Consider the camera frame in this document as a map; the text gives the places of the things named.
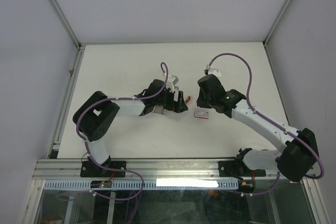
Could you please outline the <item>red white staple box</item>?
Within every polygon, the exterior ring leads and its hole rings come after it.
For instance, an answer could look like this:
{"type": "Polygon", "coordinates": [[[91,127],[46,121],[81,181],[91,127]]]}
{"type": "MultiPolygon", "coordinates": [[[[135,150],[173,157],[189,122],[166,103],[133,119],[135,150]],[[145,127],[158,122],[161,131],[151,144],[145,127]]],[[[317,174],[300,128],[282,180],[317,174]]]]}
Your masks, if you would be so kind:
{"type": "Polygon", "coordinates": [[[195,118],[209,119],[209,112],[206,110],[195,110],[195,118]]]}

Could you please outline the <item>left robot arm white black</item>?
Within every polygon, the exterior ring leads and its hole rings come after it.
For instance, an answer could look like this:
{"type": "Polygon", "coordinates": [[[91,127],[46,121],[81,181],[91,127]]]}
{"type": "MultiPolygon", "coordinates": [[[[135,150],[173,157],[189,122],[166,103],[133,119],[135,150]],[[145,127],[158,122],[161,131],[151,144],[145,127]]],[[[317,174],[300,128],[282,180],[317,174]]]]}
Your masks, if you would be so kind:
{"type": "Polygon", "coordinates": [[[184,98],[178,87],[167,88],[165,82],[153,80],[149,87],[131,98],[108,100],[102,91],[94,92],[75,112],[72,121],[77,133],[83,137],[88,148],[88,162],[99,176],[106,175],[112,168],[111,157],[103,139],[116,116],[145,116],[155,109],[182,113],[188,110],[191,97],[184,98]]]}

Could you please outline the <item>staple box tray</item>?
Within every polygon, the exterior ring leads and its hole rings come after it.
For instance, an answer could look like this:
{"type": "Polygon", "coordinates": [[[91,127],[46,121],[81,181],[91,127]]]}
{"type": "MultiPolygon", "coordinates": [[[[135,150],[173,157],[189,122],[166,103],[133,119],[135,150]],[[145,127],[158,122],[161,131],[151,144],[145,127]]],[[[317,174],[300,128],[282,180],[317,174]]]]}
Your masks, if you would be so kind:
{"type": "Polygon", "coordinates": [[[156,113],[156,114],[166,115],[166,112],[167,112],[167,109],[161,106],[156,106],[153,109],[153,113],[156,113]]]}

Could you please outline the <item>pink white mini stapler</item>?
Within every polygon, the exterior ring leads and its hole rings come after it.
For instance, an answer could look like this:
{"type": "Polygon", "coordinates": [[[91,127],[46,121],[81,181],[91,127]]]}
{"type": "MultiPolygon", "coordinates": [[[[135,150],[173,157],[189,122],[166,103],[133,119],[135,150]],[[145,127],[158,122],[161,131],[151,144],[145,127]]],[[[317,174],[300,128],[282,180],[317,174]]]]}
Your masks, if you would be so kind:
{"type": "Polygon", "coordinates": [[[191,103],[193,100],[193,96],[192,95],[189,95],[186,99],[185,99],[185,103],[188,104],[188,103],[191,103]]]}

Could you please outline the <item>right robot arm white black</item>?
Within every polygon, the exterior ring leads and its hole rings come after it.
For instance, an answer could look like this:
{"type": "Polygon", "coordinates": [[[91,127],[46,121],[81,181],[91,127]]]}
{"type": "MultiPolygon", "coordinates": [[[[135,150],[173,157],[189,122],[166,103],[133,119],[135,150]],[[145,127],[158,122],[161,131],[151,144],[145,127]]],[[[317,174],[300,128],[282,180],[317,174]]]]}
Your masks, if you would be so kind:
{"type": "Polygon", "coordinates": [[[213,74],[205,75],[197,82],[199,95],[197,106],[214,109],[234,119],[268,140],[274,150],[240,150],[235,160],[235,171],[247,175],[252,170],[277,170],[293,182],[301,181],[316,163],[318,156],[314,133],[302,131],[265,119],[252,109],[247,97],[237,90],[226,91],[213,74]]]}

